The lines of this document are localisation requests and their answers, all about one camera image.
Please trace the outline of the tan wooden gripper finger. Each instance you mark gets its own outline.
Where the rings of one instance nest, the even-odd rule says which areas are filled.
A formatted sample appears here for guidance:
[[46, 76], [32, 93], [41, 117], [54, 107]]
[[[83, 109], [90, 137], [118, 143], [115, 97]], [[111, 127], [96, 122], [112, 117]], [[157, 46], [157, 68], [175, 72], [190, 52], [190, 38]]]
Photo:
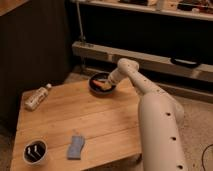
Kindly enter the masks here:
[[109, 89], [111, 89], [111, 88], [112, 88], [112, 85], [111, 85], [109, 82], [105, 82], [105, 83], [103, 84], [103, 86], [102, 86], [102, 89], [103, 89], [104, 91], [109, 90]]

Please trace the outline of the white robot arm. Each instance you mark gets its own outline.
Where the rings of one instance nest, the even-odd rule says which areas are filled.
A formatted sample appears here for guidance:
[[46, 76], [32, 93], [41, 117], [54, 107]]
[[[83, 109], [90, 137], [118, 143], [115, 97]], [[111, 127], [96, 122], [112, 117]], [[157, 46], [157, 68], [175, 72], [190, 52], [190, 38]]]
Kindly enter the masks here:
[[177, 123], [184, 117], [183, 106], [164, 89], [139, 72], [139, 63], [121, 58], [105, 83], [118, 85], [128, 78], [141, 94], [138, 125], [144, 171], [189, 171]]

